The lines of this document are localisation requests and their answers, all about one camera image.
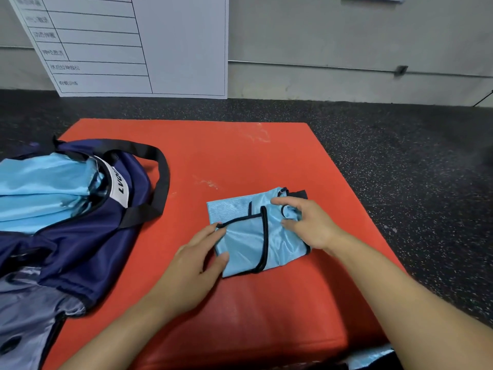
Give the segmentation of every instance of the orange exercise mat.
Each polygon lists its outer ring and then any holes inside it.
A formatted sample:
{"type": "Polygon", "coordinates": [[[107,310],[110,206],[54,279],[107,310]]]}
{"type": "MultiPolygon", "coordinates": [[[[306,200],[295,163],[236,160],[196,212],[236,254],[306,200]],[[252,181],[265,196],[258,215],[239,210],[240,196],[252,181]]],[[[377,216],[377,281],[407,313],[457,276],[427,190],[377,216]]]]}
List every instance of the orange exercise mat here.
{"type": "MultiPolygon", "coordinates": [[[[305,189],[344,230],[403,269],[304,123],[81,119],[61,137],[84,138],[160,148],[169,163],[168,201],[163,216],[143,227],[102,306],[87,317],[67,320],[44,370],[58,368],[153,286],[176,250],[208,224],[207,201],[277,186],[305,189]]],[[[155,183],[157,167],[141,161],[155,183]]],[[[132,368],[268,368],[323,360],[384,341],[343,267],[314,250],[286,266],[220,280],[199,309],[164,327],[132,368]]]]}

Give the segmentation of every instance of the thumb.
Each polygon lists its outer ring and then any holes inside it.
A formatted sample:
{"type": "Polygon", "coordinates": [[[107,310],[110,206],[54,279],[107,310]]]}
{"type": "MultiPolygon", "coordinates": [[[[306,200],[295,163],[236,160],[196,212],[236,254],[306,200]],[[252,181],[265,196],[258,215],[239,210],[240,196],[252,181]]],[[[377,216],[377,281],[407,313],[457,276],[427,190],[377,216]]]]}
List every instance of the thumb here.
{"type": "Polygon", "coordinates": [[[283,219],[280,224],[289,231],[296,232],[296,228],[298,227],[298,221],[292,219],[283,219]]]}
{"type": "Polygon", "coordinates": [[[221,273],[226,268],[228,261],[229,253],[221,253],[218,257],[216,257],[211,267],[209,267],[201,274],[200,278],[202,278],[204,284],[209,290],[214,286],[215,281],[219,278],[219,275],[221,275],[221,273]]]}

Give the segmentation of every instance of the white label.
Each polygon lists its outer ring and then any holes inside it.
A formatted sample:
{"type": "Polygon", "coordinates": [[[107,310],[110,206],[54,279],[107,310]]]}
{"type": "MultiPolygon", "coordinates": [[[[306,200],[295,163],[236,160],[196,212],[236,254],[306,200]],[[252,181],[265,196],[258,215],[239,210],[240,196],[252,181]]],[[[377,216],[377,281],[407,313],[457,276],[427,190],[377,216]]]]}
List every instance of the white label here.
{"type": "Polygon", "coordinates": [[[94,156],[97,161],[103,162],[109,170],[109,176],[111,178],[111,191],[109,197],[119,202],[124,208],[128,208],[128,184],[121,176],[117,169],[101,158],[94,156]]]}

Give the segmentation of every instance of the gray wall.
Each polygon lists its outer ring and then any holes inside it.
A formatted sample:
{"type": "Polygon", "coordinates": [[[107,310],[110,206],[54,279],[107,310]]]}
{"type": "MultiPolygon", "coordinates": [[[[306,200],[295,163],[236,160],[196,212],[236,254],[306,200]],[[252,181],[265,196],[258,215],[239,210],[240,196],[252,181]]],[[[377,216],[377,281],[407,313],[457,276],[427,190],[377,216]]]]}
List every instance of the gray wall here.
{"type": "MultiPolygon", "coordinates": [[[[230,0],[229,59],[493,76],[492,11],[493,0],[230,0]]],[[[0,45],[31,45],[8,0],[0,45]]],[[[33,50],[0,49],[0,88],[53,86],[33,50]]],[[[230,63],[228,95],[473,105],[492,89],[493,78],[230,63]]]]}

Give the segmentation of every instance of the bag handle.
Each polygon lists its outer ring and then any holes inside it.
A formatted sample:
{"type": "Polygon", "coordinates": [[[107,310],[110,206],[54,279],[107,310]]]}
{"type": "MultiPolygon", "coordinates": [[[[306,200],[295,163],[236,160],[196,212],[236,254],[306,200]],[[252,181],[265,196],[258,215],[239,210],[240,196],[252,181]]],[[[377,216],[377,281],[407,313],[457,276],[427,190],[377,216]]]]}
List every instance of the bag handle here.
{"type": "Polygon", "coordinates": [[[151,203],[128,207],[118,228],[136,226],[161,216],[169,191],[169,167],[163,152],[155,146],[114,139],[101,139],[101,144],[94,148],[94,154],[101,158],[112,151],[125,152],[146,160],[157,161],[159,171],[159,180],[156,183],[151,203]]]}

